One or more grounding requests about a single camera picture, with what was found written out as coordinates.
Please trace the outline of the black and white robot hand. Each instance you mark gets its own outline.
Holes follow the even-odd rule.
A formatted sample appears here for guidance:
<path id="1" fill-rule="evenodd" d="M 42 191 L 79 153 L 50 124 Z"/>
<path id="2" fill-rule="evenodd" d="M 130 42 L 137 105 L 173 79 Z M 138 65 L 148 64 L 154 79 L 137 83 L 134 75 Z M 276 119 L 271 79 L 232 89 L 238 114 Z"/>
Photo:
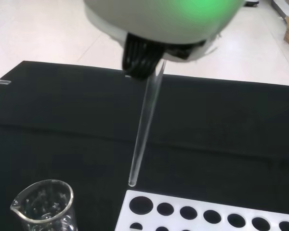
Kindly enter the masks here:
<path id="1" fill-rule="evenodd" d="M 242 0 L 86 0 L 89 21 L 123 47 L 122 69 L 147 79 L 160 60 L 191 62 L 212 45 Z"/>

